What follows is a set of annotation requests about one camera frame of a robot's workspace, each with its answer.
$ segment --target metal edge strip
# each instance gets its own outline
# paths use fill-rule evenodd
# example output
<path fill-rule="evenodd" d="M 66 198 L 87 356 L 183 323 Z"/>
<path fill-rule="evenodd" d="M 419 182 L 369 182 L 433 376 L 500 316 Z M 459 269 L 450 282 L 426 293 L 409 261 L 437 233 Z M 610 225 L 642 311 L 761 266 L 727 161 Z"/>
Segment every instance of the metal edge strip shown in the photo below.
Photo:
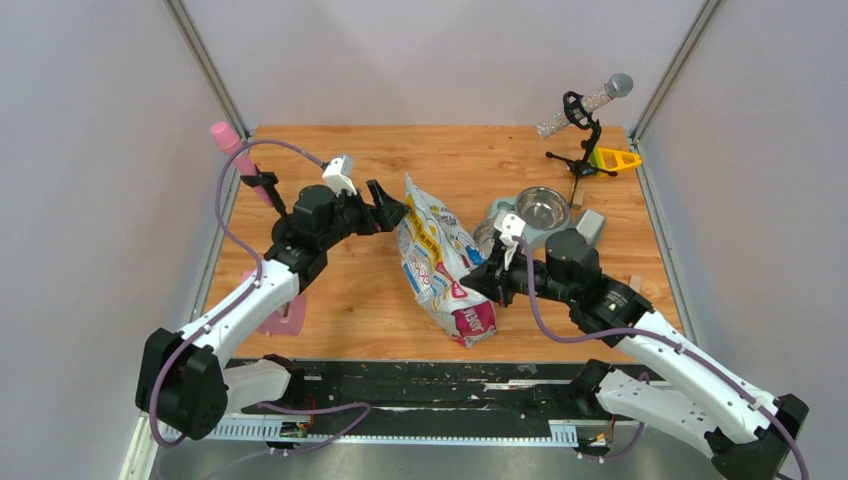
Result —
<path fill-rule="evenodd" d="M 191 20 L 191 16 L 188 13 L 185 3 L 183 3 L 183 0 L 163 1 L 168 7 L 168 10 L 171 12 L 174 23 L 183 35 L 189 50 L 191 50 L 191 54 L 194 56 L 197 66 L 200 68 L 203 76 L 206 77 L 206 81 L 209 82 L 209 88 L 212 89 L 212 93 L 215 95 L 215 98 L 218 100 L 218 104 L 224 111 L 224 116 L 226 117 L 227 122 L 233 127 L 233 130 L 239 134 L 242 140 L 247 140 L 249 135 L 247 126 L 239 114 L 238 108 L 236 108 L 235 102 L 233 102 L 230 93 L 227 91 L 224 81 L 221 79 L 221 74 L 218 73 L 218 69 L 215 68 L 215 64 L 212 62 L 212 58 L 209 56 L 206 46 L 203 44 L 203 39 L 200 37 L 200 33 L 197 31 L 194 22 Z"/>
<path fill-rule="evenodd" d="M 222 192 L 224 201 L 221 206 L 221 217 L 227 224 L 230 223 L 230 218 L 233 216 L 240 184 L 238 171 L 235 168 L 231 168 L 227 173 L 227 178 L 224 180 L 224 188 L 226 190 Z M 200 281 L 197 283 L 197 293 L 194 297 L 194 303 L 189 310 L 189 318 L 186 320 L 186 323 L 191 322 L 200 315 L 206 306 L 206 299 L 209 297 L 209 290 L 212 287 L 212 280 L 215 277 L 215 267 L 218 265 L 218 257 L 221 255 L 225 237 L 224 231 L 218 228 L 216 224 L 215 233 L 212 236 L 212 242 L 206 254 L 203 272 L 200 274 Z"/>
<path fill-rule="evenodd" d="M 660 80 L 659 85 L 657 85 L 656 90 L 654 90 L 654 94 L 651 95 L 651 99 L 648 100 L 648 104 L 642 111 L 642 115 L 639 116 L 639 120 L 633 127 L 631 138 L 634 140 L 638 141 L 644 137 L 645 132 L 648 130 L 648 127 L 650 127 L 651 122 L 657 113 L 657 110 L 660 105 L 662 105 L 675 80 L 677 80 L 678 74 L 681 70 L 683 70 L 686 61 L 692 55 L 698 41 L 709 26 L 710 21 L 713 19 L 716 11 L 718 10 L 718 7 L 721 6 L 723 2 L 724 0 L 705 0 L 703 5 L 701 5 L 701 9 L 695 16 L 695 20 L 689 27 L 689 31 L 687 31 L 686 36 L 683 37 L 683 42 L 680 44 L 680 47 L 674 54 L 674 58 L 672 58 L 671 63 L 663 74 L 662 80 Z"/>
<path fill-rule="evenodd" d="M 640 156 L 642 152 L 639 149 L 639 142 L 631 142 L 631 148 Z M 695 330 L 692 316 L 689 313 L 686 299 L 686 289 L 683 281 L 677 273 L 677 265 L 679 262 L 675 260 L 674 248 L 669 242 L 668 228 L 666 227 L 665 217 L 662 214 L 662 208 L 656 201 L 654 196 L 654 181 L 647 165 L 650 162 L 643 162 L 640 168 L 636 169 L 636 175 L 639 177 L 639 185 L 642 187 L 642 196 L 645 198 L 645 206 L 648 209 L 648 216 L 651 219 L 651 225 L 654 227 L 654 236 L 657 239 L 657 246 L 660 250 L 660 257 L 665 267 L 668 283 L 671 287 L 671 295 L 674 298 L 674 304 L 677 306 L 677 314 L 680 316 L 680 323 L 683 325 L 683 334 L 692 341 L 698 344 L 698 334 Z"/>
<path fill-rule="evenodd" d="M 148 480 L 158 450 L 153 436 L 150 435 L 150 422 L 147 416 L 140 415 L 118 479 Z"/>

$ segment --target white clamp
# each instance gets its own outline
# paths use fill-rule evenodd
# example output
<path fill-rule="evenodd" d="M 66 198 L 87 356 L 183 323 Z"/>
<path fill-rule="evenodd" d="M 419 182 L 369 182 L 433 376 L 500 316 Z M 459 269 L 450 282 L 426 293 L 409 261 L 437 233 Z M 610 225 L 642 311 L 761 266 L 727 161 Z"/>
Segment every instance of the white clamp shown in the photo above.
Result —
<path fill-rule="evenodd" d="M 506 247 L 504 268 L 507 270 L 509 270 L 509 264 L 512 263 L 512 257 L 515 255 L 515 251 L 519 246 L 519 243 L 513 237 L 522 236 L 524 234 L 524 227 L 526 226 L 527 223 L 518 215 L 506 210 L 499 210 L 495 217 L 495 230 L 500 232 L 501 242 Z"/>
<path fill-rule="evenodd" d="M 350 174 L 353 172 L 353 157 L 348 154 L 338 156 L 327 164 L 321 178 L 333 190 L 336 196 L 347 192 L 348 195 L 356 195 L 356 187 L 353 186 L 353 181 L 350 179 Z"/>

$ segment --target silver microphone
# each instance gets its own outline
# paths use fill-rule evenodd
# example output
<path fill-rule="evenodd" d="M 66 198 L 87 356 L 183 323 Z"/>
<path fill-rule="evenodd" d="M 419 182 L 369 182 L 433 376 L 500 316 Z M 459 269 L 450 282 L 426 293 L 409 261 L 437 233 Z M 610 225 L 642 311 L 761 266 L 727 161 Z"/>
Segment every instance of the silver microphone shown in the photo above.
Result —
<path fill-rule="evenodd" d="M 583 108 L 586 109 L 586 112 L 592 113 L 611 102 L 613 98 L 626 96 L 631 90 L 633 90 L 633 78 L 626 73 L 616 73 L 610 77 L 609 81 L 604 84 L 603 88 L 593 94 L 585 95 L 582 99 L 580 99 L 580 103 L 583 104 Z M 580 113 L 579 110 L 575 109 L 574 117 L 580 120 L 583 118 L 583 114 Z M 570 124 L 571 122 L 568 121 L 565 113 L 560 110 L 556 113 L 556 115 L 551 117 L 550 120 L 536 125 L 536 132 L 540 137 L 548 138 Z"/>

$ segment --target cable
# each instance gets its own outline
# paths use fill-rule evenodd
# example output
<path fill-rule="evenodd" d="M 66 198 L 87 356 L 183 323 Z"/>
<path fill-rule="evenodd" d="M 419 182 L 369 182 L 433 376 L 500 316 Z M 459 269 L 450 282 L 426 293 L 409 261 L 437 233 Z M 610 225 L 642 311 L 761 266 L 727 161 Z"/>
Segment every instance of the cable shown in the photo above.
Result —
<path fill-rule="evenodd" d="M 275 412 L 283 413 L 283 414 L 286 414 L 286 415 L 304 415 L 304 414 L 306 414 L 306 415 L 323 415 L 323 414 L 326 414 L 326 413 L 343 412 L 345 410 L 350 410 L 350 409 L 353 409 L 353 408 L 364 408 L 365 410 L 363 410 L 362 413 L 359 414 L 358 417 L 356 417 L 356 419 L 354 419 L 352 422 L 350 422 L 348 424 L 348 426 L 339 430 L 338 433 L 336 433 L 332 437 L 322 441 L 321 443 L 317 443 L 315 445 L 311 445 L 309 447 L 300 448 L 300 449 L 296 449 L 296 450 L 295 449 L 288 449 L 288 448 L 271 448 L 271 449 L 264 449 L 264 450 L 260 450 L 258 452 L 250 453 L 250 454 L 247 454 L 247 455 L 245 455 L 241 458 L 238 458 L 238 459 L 230 462 L 229 464 L 219 468 L 218 470 L 210 473 L 209 475 L 206 475 L 205 477 L 201 477 L 199 480 L 209 480 L 209 479 L 215 478 L 218 475 L 221 475 L 222 473 L 224 473 L 225 471 L 235 467 L 236 465 L 240 465 L 244 462 L 247 462 L 247 461 L 253 460 L 254 458 L 259 458 L 259 457 L 262 457 L 262 456 L 265 456 L 265 455 L 276 455 L 276 454 L 282 452 L 283 456 L 288 456 L 288 455 L 295 454 L 295 453 L 310 453 L 310 452 L 314 452 L 316 450 L 320 450 L 320 449 L 326 447 L 327 445 L 338 440 L 339 437 L 341 437 L 342 435 L 351 431 L 355 426 L 359 425 L 359 423 L 362 422 L 362 420 L 364 420 L 365 417 L 367 417 L 369 413 L 371 413 L 371 405 L 368 404 L 368 403 L 365 403 L 365 402 L 353 402 L 353 403 L 348 403 L 346 405 L 340 405 L 338 407 L 320 408 L 320 409 L 312 409 L 312 410 L 290 410 L 288 408 L 278 407 L 276 405 L 266 403 L 266 402 L 258 403 L 257 405 L 262 407 L 262 408 L 267 408 L 268 410 L 273 410 Z M 159 480 L 165 479 L 165 476 L 162 474 L 162 459 L 163 458 L 164 458 L 164 454 L 156 459 L 156 476 Z"/>
<path fill-rule="evenodd" d="M 224 180 L 227 176 L 227 170 L 230 168 L 230 165 L 232 165 L 236 157 L 238 157 L 242 152 L 244 152 L 248 148 L 251 148 L 256 145 L 265 144 L 278 145 L 284 148 L 288 148 L 290 150 L 294 150 L 295 152 L 303 155 L 309 161 L 321 168 L 324 168 L 326 165 L 324 162 L 318 159 L 318 157 L 312 155 L 311 153 L 307 152 L 306 150 L 300 147 L 296 147 L 282 140 L 271 139 L 254 140 L 252 142 L 245 143 L 238 150 L 233 152 L 232 155 L 230 155 L 230 158 L 228 158 L 227 161 L 224 163 L 224 167 L 221 169 L 221 174 L 218 176 L 218 188 L 215 191 L 215 220 L 218 221 L 218 227 L 224 232 L 224 235 L 226 235 L 230 240 L 235 242 L 236 245 L 244 249 L 253 258 L 253 261 L 256 262 L 257 282 L 259 282 L 259 279 L 262 278 L 262 258 L 259 256 L 258 253 L 256 253 L 255 250 L 250 248 L 248 244 L 243 242 L 240 238 L 236 237 L 227 227 L 227 224 L 226 222 L 224 222 L 223 214 L 221 212 L 221 194 L 224 190 Z M 162 384 L 164 383 L 165 377 L 167 376 L 168 372 L 174 366 L 174 363 L 176 363 L 179 356 L 189 347 L 189 345 L 194 343 L 195 340 L 200 338 L 205 333 L 205 329 L 207 327 L 212 327 L 216 323 L 218 323 L 225 315 L 233 311 L 233 309 L 239 306 L 248 296 L 250 296 L 250 294 L 253 293 L 256 288 L 258 287 L 254 283 L 248 285 L 248 287 L 238 297 L 236 297 L 235 300 L 232 301 L 232 303 L 222 308 L 221 311 L 218 312 L 217 315 L 214 315 L 212 318 L 210 318 L 209 321 L 203 325 L 203 327 L 197 329 L 196 332 L 186 338 L 183 343 L 181 343 L 176 348 L 176 350 L 174 350 L 174 353 L 172 353 L 168 357 L 168 359 L 165 360 L 165 363 L 162 365 L 162 369 L 159 370 L 159 374 L 156 376 L 156 381 L 153 383 L 153 389 L 150 392 L 150 403 L 148 407 L 150 413 L 150 432 L 153 434 L 153 438 L 156 440 L 156 443 L 158 443 L 160 446 L 165 448 L 175 447 L 182 443 L 183 440 L 185 440 L 186 438 L 185 434 L 182 434 L 175 441 L 169 442 L 168 440 L 165 440 L 165 438 L 162 437 L 162 434 L 159 432 L 159 419 L 156 416 L 157 409 L 159 406 L 159 393 L 162 390 Z"/>
<path fill-rule="evenodd" d="M 642 372 L 642 374 L 639 375 L 639 381 L 645 382 L 646 384 L 650 385 L 651 384 L 651 377 L 648 375 L 647 372 Z M 630 443 L 628 443 L 627 446 L 624 447 L 620 452 L 614 453 L 612 455 L 607 455 L 607 456 L 595 456 L 595 455 L 588 455 L 588 454 L 581 453 L 580 454 L 581 458 L 588 458 L 589 460 L 592 460 L 592 461 L 595 461 L 595 462 L 598 462 L 598 463 L 614 462 L 616 460 L 620 460 L 620 459 L 624 458 L 628 453 L 633 451 L 633 448 L 636 447 L 636 443 L 638 443 L 639 439 L 642 438 L 642 434 L 644 432 L 645 432 L 645 423 L 639 422 L 639 428 L 636 429 L 636 434 L 633 435 L 633 439 L 630 440 Z"/>
<path fill-rule="evenodd" d="M 521 244 L 521 248 L 524 249 L 525 253 L 530 254 L 533 250 L 530 248 L 530 245 L 527 243 L 527 240 L 521 236 L 512 237 L 513 240 L 517 241 Z M 528 296 L 530 297 L 530 308 L 533 311 L 533 318 L 536 320 L 536 325 L 539 327 L 539 330 L 545 334 L 546 337 L 557 343 L 565 343 L 565 344 L 575 344 L 582 343 L 589 340 L 597 340 L 600 338 L 619 336 L 619 335 L 641 335 L 643 337 L 648 337 L 650 339 L 656 340 L 660 343 L 664 343 L 669 347 L 672 347 L 675 351 L 679 351 L 684 353 L 692 360 L 695 360 L 699 365 L 709 370 L 710 373 L 720 378 L 725 384 L 727 384 L 730 388 L 732 388 L 736 393 L 738 393 L 745 401 L 748 402 L 749 405 L 756 405 L 757 399 L 754 398 L 747 390 L 737 385 L 732 378 L 730 378 L 726 373 L 721 371 L 718 367 L 701 357 L 700 355 L 692 352 L 691 350 L 686 350 L 682 348 L 682 345 L 675 343 L 673 340 L 664 337 L 658 333 L 651 332 L 649 330 L 640 330 L 636 328 L 611 328 L 609 330 L 605 330 L 603 332 L 590 333 L 587 335 L 581 335 L 579 337 L 561 337 L 551 332 L 548 327 L 545 325 L 545 322 L 542 321 L 542 315 L 539 313 L 539 301 L 536 298 L 536 278 L 535 273 L 533 272 L 533 261 L 530 257 L 528 257 L 527 263 L 527 283 L 528 283 Z M 764 417 L 771 422 L 772 425 L 777 429 L 778 432 L 783 436 L 783 439 L 786 440 L 786 444 L 789 445 L 789 449 L 792 451 L 792 455 L 795 457 L 795 461 L 798 464 L 798 468 L 801 470 L 801 480 L 809 480 L 810 473 L 807 468 L 807 462 L 804 460 L 804 456 L 801 454 L 801 449 L 798 447 L 798 443 L 792 438 L 792 435 L 786 430 L 786 427 L 783 426 L 782 423 L 774 416 L 771 412 L 766 409 L 765 406 L 759 406 L 757 411 L 762 413 Z"/>

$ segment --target gray floor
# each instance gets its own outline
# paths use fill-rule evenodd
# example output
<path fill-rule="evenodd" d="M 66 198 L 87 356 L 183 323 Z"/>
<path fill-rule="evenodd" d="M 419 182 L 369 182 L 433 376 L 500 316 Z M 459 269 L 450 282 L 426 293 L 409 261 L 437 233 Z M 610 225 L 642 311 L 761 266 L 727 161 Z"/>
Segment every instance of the gray floor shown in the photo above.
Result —
<path fill-rule="evenodd" d="M 619 447 L 635 428 L 617 430 Z M 238 458 L 265 449 L 262 443 L 189 442 L 168 452 L 162 463 L 166 480 L 719 480 L 709 460 L 693 448 L 648 429 L 623 460 L 594 465 L 559 448 L 331 445 L 302 456 L 262 456 L 212 474 Z M 150 477 L 156 479 L 156 469 Z"/>

